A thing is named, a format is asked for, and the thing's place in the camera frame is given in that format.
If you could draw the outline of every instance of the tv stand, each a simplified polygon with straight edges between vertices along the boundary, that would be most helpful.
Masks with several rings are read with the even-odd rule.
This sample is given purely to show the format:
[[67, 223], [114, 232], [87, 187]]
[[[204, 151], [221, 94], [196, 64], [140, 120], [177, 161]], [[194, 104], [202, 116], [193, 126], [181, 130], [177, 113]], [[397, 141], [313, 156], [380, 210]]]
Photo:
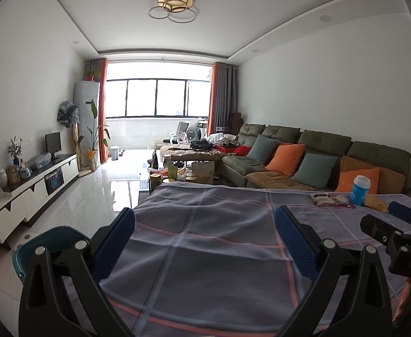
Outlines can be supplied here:
[[[48, 193], [45, 176], [62, 170], [64, 183]], [[61, 154], [58, 159], [38, 170], [28, 180], [4, 188], [0, 199], [0, 244], [7, 247], [6, 238], [21, 222], [33, 225], [44, 211], [78, 178], [77, 156]]]

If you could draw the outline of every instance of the window frame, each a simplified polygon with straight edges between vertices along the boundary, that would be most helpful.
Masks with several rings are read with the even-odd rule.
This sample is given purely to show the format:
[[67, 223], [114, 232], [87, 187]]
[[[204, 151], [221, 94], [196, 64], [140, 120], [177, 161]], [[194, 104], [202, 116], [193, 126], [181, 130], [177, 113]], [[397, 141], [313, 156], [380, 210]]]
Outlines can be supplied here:
[[[155, 80], [155, 101], [154, 101], [154, 115], [127, 115], [127, 100], [128, 100], [128, 90], [129, 90], [129, 81], [150, 81]], [[207, 118], [201, 116], [192, 116], [186, 115], [187, 114], [187, 103], [189, 101], [189, 93], [188, 93], [188, 82], [202, 82], [202, 83], [210, 83], [210, 81], [206, 80], [191, 80], [185, 78], [113, 78], [107, 80], [106, 82], [117, 82], [117, 81], [126, 81], [126, 99], [125, 99], [125, 111], [124, 116], [106, 116], [106, 119], [134, 119], [134, 118]], [[183, 92], [183, 113], [184, 115], [157, 115], [157, 93], [159, 88], [159, 81], [183, 81], [184, 84], [184, 92]]]

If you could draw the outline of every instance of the sofa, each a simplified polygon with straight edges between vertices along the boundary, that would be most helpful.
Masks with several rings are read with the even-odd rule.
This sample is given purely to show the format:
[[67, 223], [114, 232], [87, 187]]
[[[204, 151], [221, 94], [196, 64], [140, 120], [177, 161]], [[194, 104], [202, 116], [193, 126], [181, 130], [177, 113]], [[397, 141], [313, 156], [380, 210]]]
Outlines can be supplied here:
[[[243, 124], [238, 134], [238, 144], [252, 147], [259, 134], [277, 139], [280, 144], [297, 142], [301, 129], [277, 125]], [[220, 173], [238, 187], [246, 187], [246, 176], [253, 172], [264, 172], [265, 164], [251, 160], [247, 156], [227, 156], [219, 165]]]
[[290, 176], [268, 171], [269, 163], [259, 163], [247, 156], [227, 156], [219, 164], [221, 175], [238, 187], [265, 189], [296, 189], [335, 191], [340, 171], [355, 169], [380, 169], [378, 193], [405, 193], [411, 197], [411, 189], [405, 187], [410, 170], [411, 154], [403, 149], [368, 142], [352, 142], [348, 136], [263, 124], [244, 124], [238, 134], [238, 143], [252, 147], [257, 136], [277, 139], [279, 145], [305, 144], [306, 153], [333, 156], [337, 160], [326, 187], [316, 189], [294, 181]]

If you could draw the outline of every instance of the gray curtain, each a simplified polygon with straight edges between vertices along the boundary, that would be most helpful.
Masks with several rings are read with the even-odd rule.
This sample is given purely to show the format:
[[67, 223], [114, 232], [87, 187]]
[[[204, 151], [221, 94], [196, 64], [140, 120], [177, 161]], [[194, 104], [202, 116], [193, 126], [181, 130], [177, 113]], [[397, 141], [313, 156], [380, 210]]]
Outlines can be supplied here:
[[213, 107], [211, 109], [214, 113], [210, 115], [212, 122], [208, 125], [211, 125], [215, 133], [217, 127], [227, 127], [229, 114], [237, 111], [238, 69], [233, 65], [216, 63], [213, 70], [216, 89], [212, 92]]

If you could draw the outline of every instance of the teal pillow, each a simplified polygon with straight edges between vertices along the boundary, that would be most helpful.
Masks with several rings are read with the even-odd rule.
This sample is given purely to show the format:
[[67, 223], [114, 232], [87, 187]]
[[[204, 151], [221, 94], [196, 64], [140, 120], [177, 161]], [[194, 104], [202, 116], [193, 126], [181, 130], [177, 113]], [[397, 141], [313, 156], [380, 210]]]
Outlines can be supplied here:
[[337, 157], [306, 153], [301, 166], [291, 179], [316, 189], [324, 189], [336, 161]]
[[257, 161], [261, 164], [266, 164], [271, 157], [274, 148], [279, 144], [276, 139], [266, 138], [261, 134], [258, 135], [251, 150], [247, 154], [247, 158]]

